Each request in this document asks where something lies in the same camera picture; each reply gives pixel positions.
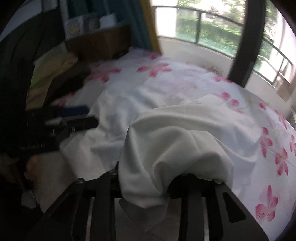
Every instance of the balcony wall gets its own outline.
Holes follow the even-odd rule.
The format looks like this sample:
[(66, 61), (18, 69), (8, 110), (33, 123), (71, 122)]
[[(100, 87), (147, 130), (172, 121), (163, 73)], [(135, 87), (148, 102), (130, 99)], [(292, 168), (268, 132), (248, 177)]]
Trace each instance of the balcony wall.
[[(169, 38), (159, 39), (162, 52), (165, 56), (182, 62), (210, 68), (212, 66), (222, 71), (224, 77), (228, 76), (233, 59), (213, 50)], [(290, 106), (276, 93), (275, 88), (256, 73), (252, 73), (245, 87), (250, 92), (260, 97), (270, 106), (283, 115), (288, 115)]]

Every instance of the teal curtain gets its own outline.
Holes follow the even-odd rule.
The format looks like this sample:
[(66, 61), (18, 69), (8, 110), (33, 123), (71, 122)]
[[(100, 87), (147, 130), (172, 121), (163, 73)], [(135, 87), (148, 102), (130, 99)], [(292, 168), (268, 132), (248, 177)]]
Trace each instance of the teal curtain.
[[(152, 50), (148, 29), (139, 0), (108, 0), (110, 13), (115, 13), (117, 22), (129, 24), (132, 32), (132, 45)], [(99, 17), (106, 15), (103, 0), (68, 0), (69, 16), (76, 17), (97, 12)]]

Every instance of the yellow curtain trim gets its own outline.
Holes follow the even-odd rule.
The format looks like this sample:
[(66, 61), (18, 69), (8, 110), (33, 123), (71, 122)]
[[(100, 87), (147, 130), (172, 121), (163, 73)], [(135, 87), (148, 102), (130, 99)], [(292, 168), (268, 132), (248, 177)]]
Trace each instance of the yellow curtain trim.
[(152, 50), (161, 53), (159, 42), (156, 36), (155, 25), (152, 17), (151, 5), (149, 0), (140, 0), (142, 12), (148, 28), (149, 37), (151, 40)]

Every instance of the brown box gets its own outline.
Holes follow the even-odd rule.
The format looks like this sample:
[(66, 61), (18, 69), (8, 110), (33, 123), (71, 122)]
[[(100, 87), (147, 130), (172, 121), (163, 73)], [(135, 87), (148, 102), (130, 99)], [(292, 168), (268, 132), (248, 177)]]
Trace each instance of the brown box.
[(127, 52), (131, 46), (131, 29), (128, 25), (101, 29), (67, 40), (68, 51), (81, 61), (92, 62), (112, 59)]

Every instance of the bed sheet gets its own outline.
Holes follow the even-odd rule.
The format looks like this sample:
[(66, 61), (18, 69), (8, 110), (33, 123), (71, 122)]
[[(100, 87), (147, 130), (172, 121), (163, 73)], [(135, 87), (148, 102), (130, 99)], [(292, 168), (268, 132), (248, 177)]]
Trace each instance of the bed sheet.
[(91, 68), (85, 86), (58, 101), (66, 106), (86, 104), (90, 114), (99, 118), (96, 129), (61, 143), (77, 177), (99, 178), (115, 167), (128, 127), (139, 114), (213, 94), (233, 111), (256, 120), (261, 132), (258, 159), (253, 160), (256, 164), (248, 178), (234, 178), (241, 188), (233, 192), (269, 239), (278, 237), (296, 206), (296, 132), (283, 115), (223, 77), (157, 53), (133, 49), (118, 60), (94, 63)]

